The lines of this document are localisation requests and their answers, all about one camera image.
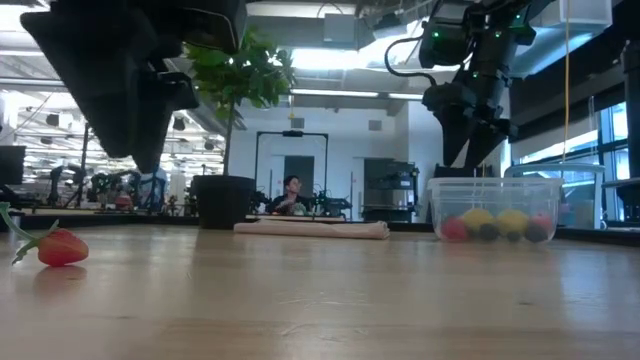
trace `fake strawberry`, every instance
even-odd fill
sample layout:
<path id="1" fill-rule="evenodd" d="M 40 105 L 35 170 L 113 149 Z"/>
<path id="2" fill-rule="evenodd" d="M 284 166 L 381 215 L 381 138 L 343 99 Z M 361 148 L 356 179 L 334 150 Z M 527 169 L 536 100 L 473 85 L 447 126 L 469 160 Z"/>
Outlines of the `fake strawberry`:
<path id="1" fill-rule="evenodd" d="M 42 237 L 35 237 L 16 226 L 9 217 L 9 204 L 0 203 L 0 215 L 11 230 L 17 235 L 29 240 L 29 243 L 16 253 L 12 264 L 21 261 L 27 252 L 38 248 L 38 259 L 49 266 L 60 267 L 82 261 L 89 256 L 87 244 L 75 236 L 71 231 L 58 228 L 56 221 L 49 231 Z"/>

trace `potted plant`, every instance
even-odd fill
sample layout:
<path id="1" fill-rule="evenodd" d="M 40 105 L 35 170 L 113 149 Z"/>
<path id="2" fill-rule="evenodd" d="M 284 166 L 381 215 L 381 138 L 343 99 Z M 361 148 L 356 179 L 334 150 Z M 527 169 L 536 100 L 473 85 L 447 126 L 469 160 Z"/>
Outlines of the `potted plant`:
<path id="1" fill-rule="evenodd" d="M 229 176 L 233 125 L 242 119 L 238 107 L 243 100 L 258 108 L 277 106 L 295 83 L 292 59 L 255 29 L 245 32 L 235 55 L 187 45 L 187 57 L 199 92 L 215 104 L 216 117 L 226 126 L 223 175 L 194 177 L 200 227 L 231 229 L 244 221 L 255 190 L 254 179 Z"/>

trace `plastic container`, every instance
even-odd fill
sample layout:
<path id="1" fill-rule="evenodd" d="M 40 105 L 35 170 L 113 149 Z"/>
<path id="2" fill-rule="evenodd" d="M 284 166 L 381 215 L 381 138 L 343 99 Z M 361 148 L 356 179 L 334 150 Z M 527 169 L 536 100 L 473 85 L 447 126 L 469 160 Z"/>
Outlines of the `plastic container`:
<path id="1" fill-rule="evenodd" d="M 555 235 L 562 179 L 439 178 L 427 186 L 445 241 L 544 243 Z"/>

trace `black plant pot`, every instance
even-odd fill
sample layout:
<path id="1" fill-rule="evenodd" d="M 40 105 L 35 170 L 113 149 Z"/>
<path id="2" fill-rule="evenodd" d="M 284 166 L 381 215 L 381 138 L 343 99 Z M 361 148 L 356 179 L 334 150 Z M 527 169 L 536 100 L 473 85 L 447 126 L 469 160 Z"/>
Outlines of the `black plant pot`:
<path id="1" fill-rule="evenodd" d="M 253 179 L 239 176 L 194 176 L 200 228 L 230 230 L 249 213 Z"/>

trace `person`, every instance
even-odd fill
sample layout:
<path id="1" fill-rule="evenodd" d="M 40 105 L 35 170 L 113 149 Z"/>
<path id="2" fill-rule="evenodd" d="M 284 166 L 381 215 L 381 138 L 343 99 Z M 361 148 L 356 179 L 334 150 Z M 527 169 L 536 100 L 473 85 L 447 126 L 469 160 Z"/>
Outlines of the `person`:
<path id="1" fill-rule="evenodd" d="M 273 199 L 271 204 L 267 206 L 267 213 L 291 215 L 295 204 L 301 204 L 307 212 L 310 211 L 309 199 L 299 195 L 300 189 L 302 188 L 300 178 L 295 175 L 287 176 L 287 178 L 284 179 L 284 188 L 286 194 Z"/>

